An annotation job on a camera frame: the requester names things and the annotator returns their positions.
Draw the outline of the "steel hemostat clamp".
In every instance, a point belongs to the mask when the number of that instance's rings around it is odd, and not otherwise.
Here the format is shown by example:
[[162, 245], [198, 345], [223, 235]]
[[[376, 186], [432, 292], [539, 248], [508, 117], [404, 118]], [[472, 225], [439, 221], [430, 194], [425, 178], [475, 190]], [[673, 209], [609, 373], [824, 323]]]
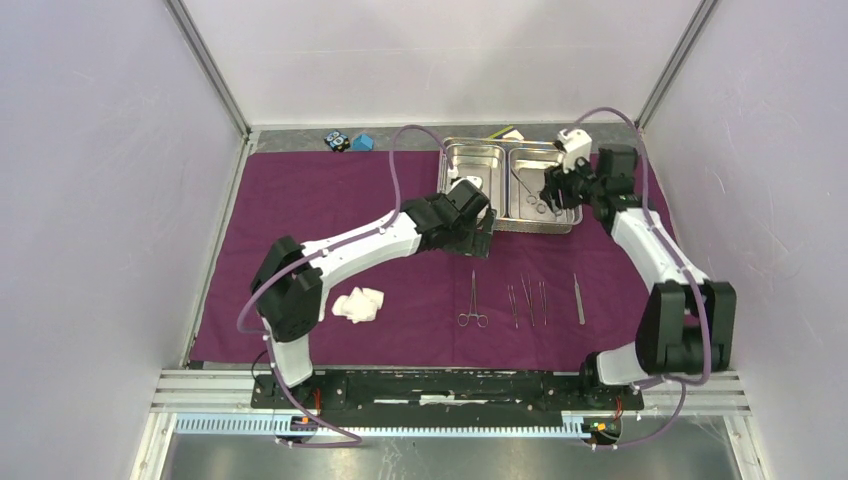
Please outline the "steel hemostat clamp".
[[471, 273], [469, 307], [466, 312], [457, 315], [457, 324], [460, 327], [465, 328], [471, 323], [476, 324], [479, 328], [488, 327], [489, 318], [479, 311], [478, 299], [477, 276], [476, 271], [473, 270]]

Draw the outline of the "steel surgical scissors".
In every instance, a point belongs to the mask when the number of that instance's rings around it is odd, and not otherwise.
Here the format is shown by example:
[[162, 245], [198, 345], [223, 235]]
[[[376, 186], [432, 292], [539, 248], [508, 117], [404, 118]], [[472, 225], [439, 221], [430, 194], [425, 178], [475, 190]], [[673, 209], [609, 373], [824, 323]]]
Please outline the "steel surgical scissors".
[[518, 184], [525, 190], [526, 202], [535, 207], [536, 212], [539, 214], [545, 214], [547, 212], [547, 207], [537, 198], [536, 194], [529, 188], [529, 186], [519, 177], [518, 173], [511, 169], [510, 173], [512, 177], [518, 182]]

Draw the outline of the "steel forceps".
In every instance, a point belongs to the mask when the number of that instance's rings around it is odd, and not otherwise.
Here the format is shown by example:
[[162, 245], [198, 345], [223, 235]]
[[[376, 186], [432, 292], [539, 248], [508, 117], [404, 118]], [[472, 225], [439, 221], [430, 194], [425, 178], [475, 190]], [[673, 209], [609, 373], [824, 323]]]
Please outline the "steel forceps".
[[583, 300], [582, 300], [581, 286], [579, 284], [579, 279], [578, 279], [578, 276], [577, 276], [576, 273], [573, 274], [573, 289], [574, 289], [574, 296], [575, 296], [575, 302], [576, 302], [576, 311], [577, 311], [577, 316], [578, 316], [578, 322], [579, 322], [579, 325], [584, 326], [584, 325], [586, 325], [585, 311], [584, 311], [584, 305], [583, 305]]

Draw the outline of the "purple cloth wrap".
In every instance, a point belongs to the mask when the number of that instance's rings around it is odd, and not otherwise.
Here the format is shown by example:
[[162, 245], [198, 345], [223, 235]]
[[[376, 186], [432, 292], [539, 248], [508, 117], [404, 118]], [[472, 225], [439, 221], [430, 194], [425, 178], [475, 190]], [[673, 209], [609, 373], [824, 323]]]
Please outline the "purple cloth wrap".
[[[257, 153], [243, 171], [234, 210], [216, 261], [190, 359], [249, 363], [263, 350], [259, 320], [238, 314], [272, 244], [290, 236], [319, 240], [383, 215], [396, 196], [437, 189], [435, 152]], [[462, 328], [457, 315], [470, 300], [476, 271], [479, 311], [487, 328]], [[581, 286], [586, 325], [578, 322], [573, 274]], [[535, 327], [520, 275], [532, 283]], [[538, 282], [547, 295], [542, 323]], [[514, 327], [507, 286], [513, 285], [520, 327]], [[649, 293], [627, 254], [586, 215], [566, 235], [498, 232], [488, 258], [429, 251], [371, 268], [339, 284], [385, 293], [372, 322], [327, 316], [310, 334], [317, 365], [483, 367], [575, 371], [585, 356], [631, 342]]]

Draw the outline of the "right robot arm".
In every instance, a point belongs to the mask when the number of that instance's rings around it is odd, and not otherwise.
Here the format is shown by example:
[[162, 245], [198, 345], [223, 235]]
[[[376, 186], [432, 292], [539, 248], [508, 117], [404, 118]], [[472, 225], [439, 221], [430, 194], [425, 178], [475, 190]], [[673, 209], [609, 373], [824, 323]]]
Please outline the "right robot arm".
[[544, 171], [541, 199], [552, 209], [591, 208], [604, 231], [629, 257], [649, 293], [634, 341], [587, 356], [577, 382], [580, 400], [602, 408], [618, 385], [649, 388], [665, 380], [702, 385], [730, 366], [737, 293], [689, 261], [635, 191], [638, 151], [600, 149], [592, 163], [584, 148], [555, 144], [556, 165]]

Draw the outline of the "white gauze wad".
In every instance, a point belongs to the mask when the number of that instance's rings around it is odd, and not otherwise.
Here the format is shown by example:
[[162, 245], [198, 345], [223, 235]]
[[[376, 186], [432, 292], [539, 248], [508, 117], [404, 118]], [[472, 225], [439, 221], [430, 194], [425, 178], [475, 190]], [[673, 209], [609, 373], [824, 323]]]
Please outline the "white gauze wad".
[[339, 296], [332, 305], [334, 316], [354, 324], [372, 322], [384, 304], [385, 293], [371, 288], [355, 287], [349, 295]]

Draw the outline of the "metal mesh instrument tray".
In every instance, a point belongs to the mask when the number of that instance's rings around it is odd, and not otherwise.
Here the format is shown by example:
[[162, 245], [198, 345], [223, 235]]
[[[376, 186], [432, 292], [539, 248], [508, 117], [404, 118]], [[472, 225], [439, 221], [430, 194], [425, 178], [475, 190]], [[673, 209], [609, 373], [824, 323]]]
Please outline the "metal mesh instrument tray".
[[451, 189], [461, 178], [472, 180], [495, 211], [494, 228], [530, 234], [567, 234], [581, 223], [580, 207], [553, 210], [539, 198], [544, 171], [558, 152], [546, 142], [472, 137], [444, 140], [437, 188]]

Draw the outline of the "thin curved steel tweezers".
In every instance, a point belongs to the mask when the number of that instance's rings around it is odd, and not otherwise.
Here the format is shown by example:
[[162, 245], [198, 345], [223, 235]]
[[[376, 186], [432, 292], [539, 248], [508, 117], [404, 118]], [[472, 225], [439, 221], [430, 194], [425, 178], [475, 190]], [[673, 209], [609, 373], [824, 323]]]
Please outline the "thin curved steel tweezers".
[[547, 324], [548, 324], [548, 317], [547, 317], [547, 295], [546, 295], [546, 285], [545, 285], [545, 282], [544, 282], [544, 281], [539, 281], [539, 282], [538, 282], [538, 290], [539, 290], [540, 305], [541, 305], [542, 318], [543, 318], [543, 320], [542, 320], [542, 322], [543, 322], [543, 323], [542, 323], [542, 324], [543, 324], [543, 325], [545, 325], [545, 326], [547, 326]]

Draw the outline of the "steel needle holder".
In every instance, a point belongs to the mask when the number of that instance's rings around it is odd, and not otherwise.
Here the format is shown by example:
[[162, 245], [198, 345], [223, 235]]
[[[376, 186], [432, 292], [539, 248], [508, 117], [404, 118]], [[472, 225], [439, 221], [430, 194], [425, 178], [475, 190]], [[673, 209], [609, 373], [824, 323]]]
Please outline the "steel needle holder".
[[535, 327], [535, 315], [534, 315], [534, 304], [533, 304], [533, 294], [532, 294], [532, 283], [528, 275], [521, 274], [520, 280], [522, 284], [522, 289], [525, 296], [525, 301], [528, 308], [528, 316], [529, 322], [532, 327]]

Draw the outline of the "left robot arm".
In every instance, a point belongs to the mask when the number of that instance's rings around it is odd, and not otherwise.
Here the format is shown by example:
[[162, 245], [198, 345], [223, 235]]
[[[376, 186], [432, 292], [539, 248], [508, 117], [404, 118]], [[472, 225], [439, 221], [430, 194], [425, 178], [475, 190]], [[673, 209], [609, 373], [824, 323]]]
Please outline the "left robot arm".
[[431, 250], [487, 256], [495, 212], [482, 187], [478, 176], [460, 177], [446, 192], [404, 201], [378, 220], [334, 237], [299, 243], [285, 236], [272, 244], [243, 311], [255, 311], [262, 321], [281, 400], [297, 408], [313, 397], [308, 335], [323, 320], [337, 284]]

